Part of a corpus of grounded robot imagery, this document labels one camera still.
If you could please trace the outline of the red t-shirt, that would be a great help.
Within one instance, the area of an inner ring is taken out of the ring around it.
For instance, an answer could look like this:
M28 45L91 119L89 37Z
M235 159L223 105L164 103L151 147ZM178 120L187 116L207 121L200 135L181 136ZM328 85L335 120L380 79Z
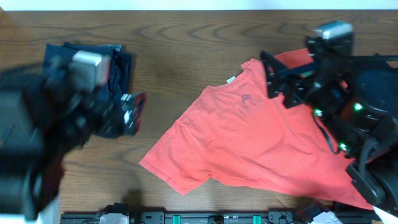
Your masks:
M208 179L225 185L332 200L369 209L334 155L312 110L269 98L260 60L232 82L208 86L141 159L140 165L185 195Z

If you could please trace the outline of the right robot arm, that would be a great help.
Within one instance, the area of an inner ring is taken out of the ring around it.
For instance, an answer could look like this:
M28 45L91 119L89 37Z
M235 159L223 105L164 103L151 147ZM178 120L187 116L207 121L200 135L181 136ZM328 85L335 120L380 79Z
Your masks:
M312 51L310 61L289 68L261 52L271 98L286 108L306 105L319 128L351 159L346 171L364 199L397 215L397 69L392 56L352 56Z

